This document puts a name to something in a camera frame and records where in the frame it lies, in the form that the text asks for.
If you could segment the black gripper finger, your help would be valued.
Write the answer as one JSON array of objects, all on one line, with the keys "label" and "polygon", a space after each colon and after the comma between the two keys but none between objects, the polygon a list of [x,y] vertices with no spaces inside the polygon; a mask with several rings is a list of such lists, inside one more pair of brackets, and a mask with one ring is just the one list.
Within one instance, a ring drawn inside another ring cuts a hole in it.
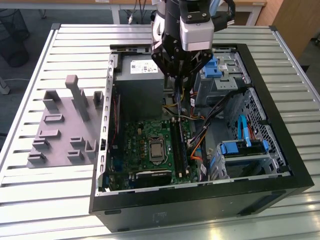
[{"label": "black gripper finger", "polygon": [[151,58],[162,71],[165,77],[171,77],[175,84],[180,82],[180,53],[181,42],[174,37],[164,37],[152,40]]},{"label": "black gripper finger", "polygon": [[182,79],[195,76],[212,59],[212,56],[211,50],[188,52],[181,66]]}]

